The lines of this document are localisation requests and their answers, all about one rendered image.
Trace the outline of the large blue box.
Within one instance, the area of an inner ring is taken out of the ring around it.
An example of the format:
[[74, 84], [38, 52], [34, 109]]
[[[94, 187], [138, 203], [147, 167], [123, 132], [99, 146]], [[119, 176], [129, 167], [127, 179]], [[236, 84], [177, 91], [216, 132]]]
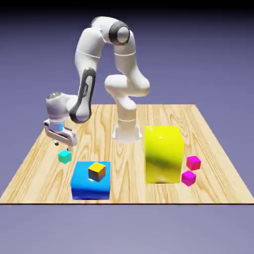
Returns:
[[101, 181], [89, 178], [88, 167], [94, 161], [77, 161], [70, 186], [73, 200], [109, 200], [111, 188], [111, 162], [98, 161], [106, 168], [105, 177]]

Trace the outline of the small orange cube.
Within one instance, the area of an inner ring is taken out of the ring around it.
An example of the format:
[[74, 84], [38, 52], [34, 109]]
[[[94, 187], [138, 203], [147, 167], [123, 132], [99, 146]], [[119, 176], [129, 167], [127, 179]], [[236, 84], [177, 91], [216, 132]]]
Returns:
[[106, 175], [106, 166], [99, 162], [94, 162], [88, 167], [88, 176], [89, 179], [94, 181], [101, 181]]

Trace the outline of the small magenta cube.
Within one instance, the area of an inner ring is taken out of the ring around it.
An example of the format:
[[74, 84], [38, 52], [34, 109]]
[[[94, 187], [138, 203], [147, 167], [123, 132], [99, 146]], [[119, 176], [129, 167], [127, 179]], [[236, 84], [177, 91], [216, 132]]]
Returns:
[[196, 182], [196, 174], [192, 171], [185, 171], [182, 173], [181, 182], [186, 186], [190, 187]]

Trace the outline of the small pink cube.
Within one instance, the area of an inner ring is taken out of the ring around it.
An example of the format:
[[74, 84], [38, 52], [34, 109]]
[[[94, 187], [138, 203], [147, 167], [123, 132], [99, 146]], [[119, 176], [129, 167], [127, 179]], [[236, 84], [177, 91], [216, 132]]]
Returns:
[[201, 167], [201, 160], [197, 156], [187, 157], [186, 166], [191, 170], [198, 170]]

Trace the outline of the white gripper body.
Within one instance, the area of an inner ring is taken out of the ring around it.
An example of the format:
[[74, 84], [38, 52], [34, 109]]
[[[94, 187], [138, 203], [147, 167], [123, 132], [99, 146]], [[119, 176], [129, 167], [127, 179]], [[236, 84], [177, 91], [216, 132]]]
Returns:
[[46, 135], [53, 140], [64, 143], [67, 146], [77, 145], [77, 138], [75, 133], [66, 128], [64, 128], [63, 131], [60, 131], [59, 133], [50, 130], [48, 126], [44, 126], [44, 130]]

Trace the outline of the large yellow box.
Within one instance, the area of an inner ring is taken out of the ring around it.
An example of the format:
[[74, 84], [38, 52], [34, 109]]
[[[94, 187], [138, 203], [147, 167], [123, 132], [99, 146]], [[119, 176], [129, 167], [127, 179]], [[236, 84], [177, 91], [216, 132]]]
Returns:
[[146, 183], [179, 183], [184, 146], [178, 126], [146, 126], [144, 133]]

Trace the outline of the small teal cube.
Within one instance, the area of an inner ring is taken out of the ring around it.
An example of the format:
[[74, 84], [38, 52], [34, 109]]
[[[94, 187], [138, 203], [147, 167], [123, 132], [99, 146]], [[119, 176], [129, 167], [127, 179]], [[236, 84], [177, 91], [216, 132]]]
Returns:
[[59, 162], [61, 162], [63, 164], [70, 162], [71, 158], [72, 158], [71, 152], [68, 150], [63, 150], [58, 153], [58, 160], [59, 160]]

